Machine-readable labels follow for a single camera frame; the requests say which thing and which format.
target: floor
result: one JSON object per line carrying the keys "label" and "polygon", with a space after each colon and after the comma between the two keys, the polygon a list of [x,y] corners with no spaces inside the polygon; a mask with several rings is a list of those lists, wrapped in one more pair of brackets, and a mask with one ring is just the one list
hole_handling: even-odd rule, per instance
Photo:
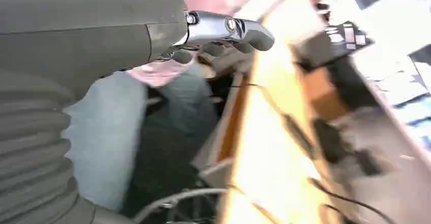
{"label": "floor", "polygon": [[[371,149],[387,165],[384,175],[352,180],[355,198],[396,223],[430,223],[431,171],[390,119],[379,109],[359,111],[347,121],[343,135],[355,148]],[[358,211],[363,223],[386,223],[369,210],[359,207]]]}

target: robot end effector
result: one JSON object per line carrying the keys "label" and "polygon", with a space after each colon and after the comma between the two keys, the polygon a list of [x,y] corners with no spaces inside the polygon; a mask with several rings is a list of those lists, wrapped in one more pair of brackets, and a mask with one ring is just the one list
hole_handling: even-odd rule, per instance
{"label": "robot end effector", "polygon": [[251,53],[254,49],[269,50],[274,44],[271,33],[254,21],[191,11],[186,14],[186,22],[187,34],[169,49],[169,53],[165,53],[156,61],[174,59],[179,63],[188,63],[191,56],[181,52],[184,50],[220,56],[228,46],[233,46],[242,53]]}

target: workbench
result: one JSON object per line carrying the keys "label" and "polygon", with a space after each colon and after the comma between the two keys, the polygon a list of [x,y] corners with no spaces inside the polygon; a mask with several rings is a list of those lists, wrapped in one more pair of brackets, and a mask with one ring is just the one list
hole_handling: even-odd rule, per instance
{"label": "workbench", "polygon": [[225,123],[219,160],[231,156],[233,166],[218,223],[340,223],[336,212],[323,208],[333,201],[307,179],[322,178],[331,191],[340,192],[340,186],[331,182],[319,150],[314,162],[301,150],[282,115],[290,114],[319,149],[310,126],[316,114],[289,44],[324,25],[307,0],[286,0],[264,25],[275,35],[275,45],[257,53],[250,75],[232,88],[236,99]]}

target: person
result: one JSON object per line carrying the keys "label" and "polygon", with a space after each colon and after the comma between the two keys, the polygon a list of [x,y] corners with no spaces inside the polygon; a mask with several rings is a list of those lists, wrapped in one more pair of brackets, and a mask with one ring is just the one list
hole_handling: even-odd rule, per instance
{"label": "person", "polygon": [[[185,1],[189,10],[234,14],[248,0]],[[169,119],[184,134],[210,132],[217,121],[210,89],[194,61],[153,62],[97,81],[82,101],[65,110],[72,119],[64,137],[72,142],[67,156],[75,164],[82,196],[111,210],[121,208],[129,187],[147,86],[174,100]]]}

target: blue jeans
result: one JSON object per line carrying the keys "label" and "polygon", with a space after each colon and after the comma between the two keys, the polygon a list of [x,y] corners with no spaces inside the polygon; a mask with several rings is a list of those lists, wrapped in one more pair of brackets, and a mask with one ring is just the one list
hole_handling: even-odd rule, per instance
{"label": "blue jeans", "polygon": [[[170,102],[166,120],[184,135],[196,137],[215,125],[210,89],[197,64],[158,90]],[[74,162],[84,198],[111,210],[121,208],[140,143],[146,99],[144,84],[118,72],[97,81],[82,101],[66,109],[72,116],[64,132],[72,142],[67,157]]]}

